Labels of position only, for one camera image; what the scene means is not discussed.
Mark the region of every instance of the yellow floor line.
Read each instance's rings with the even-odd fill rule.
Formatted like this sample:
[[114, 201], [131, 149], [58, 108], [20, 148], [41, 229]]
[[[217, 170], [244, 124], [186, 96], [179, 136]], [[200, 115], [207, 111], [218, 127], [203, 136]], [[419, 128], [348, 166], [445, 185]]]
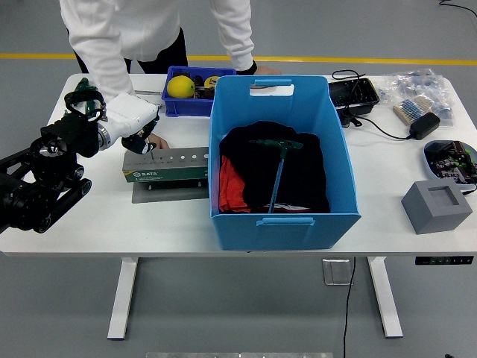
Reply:
[[[230, 57], [222, 55], [193, 54], [190, 61], [229, 61]], [[438, 60], [426, 58], [374, 58], [374, 57], [307, 57], [307, 56], [254, 56], [258, 62], [295, 62], [295, 63], [376, 63], [404, 65], [439, 65], [439, 66], [477, 66], [477, 60]], [[73, 54], [29, 54], [0, 53], [4, 60], [74, 60]]]

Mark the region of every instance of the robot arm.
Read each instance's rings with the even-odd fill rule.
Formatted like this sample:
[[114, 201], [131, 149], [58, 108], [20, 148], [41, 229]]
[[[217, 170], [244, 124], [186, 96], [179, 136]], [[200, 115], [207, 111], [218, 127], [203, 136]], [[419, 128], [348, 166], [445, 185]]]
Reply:
[[[75, 107], [82, 102], [85, 113]], [[90, 158], [119, 137], [138, 154], [156, 146], [146, 140], [159, 120], [155, 104], [121, 94], [106, 109], [98, 91], [78, 87], [65, 103], [69, 111], [41, 128], [30, 148], [0, 160], [0, 233], [8, 227], [44, 233], [88, 193], [91, 181], [83, 178], [77, 154]], [[33, 183], [23, 181], [29, 172]]]

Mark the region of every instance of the red cloth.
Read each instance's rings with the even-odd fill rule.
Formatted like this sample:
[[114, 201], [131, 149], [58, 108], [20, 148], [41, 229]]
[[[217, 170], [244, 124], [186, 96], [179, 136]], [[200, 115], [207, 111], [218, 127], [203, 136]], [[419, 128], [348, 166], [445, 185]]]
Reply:
[[220, 195], [218, 205], [225, 213], [249, 213], [250, 208], [245, 204], [242, 195], [244, 181], [237, 174], [229, 158], [222, 156], [220, 172]]

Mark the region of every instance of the bin handle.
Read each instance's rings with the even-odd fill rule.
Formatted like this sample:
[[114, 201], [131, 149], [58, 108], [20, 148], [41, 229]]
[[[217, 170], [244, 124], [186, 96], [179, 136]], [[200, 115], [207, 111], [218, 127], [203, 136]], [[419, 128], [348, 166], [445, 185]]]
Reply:
[[290, 86], [291, 78], [280, 78], [280, 79], [258, 79], [253, 82], [255, 86]]
[[260, 225], [315, 225], [313, 218], [263, 218], [256, 221], [256, 226]]

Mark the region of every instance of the table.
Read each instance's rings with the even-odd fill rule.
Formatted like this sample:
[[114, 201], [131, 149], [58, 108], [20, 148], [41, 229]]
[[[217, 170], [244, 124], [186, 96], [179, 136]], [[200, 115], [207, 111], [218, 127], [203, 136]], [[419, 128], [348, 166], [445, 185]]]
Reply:
[[[63, 97], [85, 75], [66, 81], [49, 123], [63, 116]], [[165, 75], [131, 75], [136, 90], [160, 92]], [[380, 77], [370, 76], [375, 84]], [[474, 213], [450, 232], [416, 235], [401, 205], [413, 182], [428, 180], [423, 147], [431, 140], [460, 140], [477, 148], [477, 130], [451, 83], [446, 80], [453, 112], [454, 128], [438, 128], [425, 139], [392, 140], [364, 122], [360, 128], [344, 129], [356, 179], [361, 219], [330, 249], [316, 251], [222, 251], [209, 217], [209, 200], [169, 201], [132, 204], [132, 184], [122, 174], [124, 149], [113, 147], [90, 159], [80, 158], [85, 178], [92, 181], [89, 194], [44, 234], [7, 229], [0, 236], [0, 251], [22, 257], [121, 257], [116, 300], [108, 339], [123, 339], [127, 326], [134, 277], [140, 257], [367, 257], [376, 290], [382, 323], [387, 337], [402, 331], [385, 257], [457, 256], [477, 253], [477, 194], [467, 201]], [[140, 95], [162, 103], [158, 95]], [[154, 130], [172, 148], [208, 145], [209, 118], [165, 116]], [[390, 106], [376, 105], [367, 116], [388, 133], [407, 136], [408, 128]]]

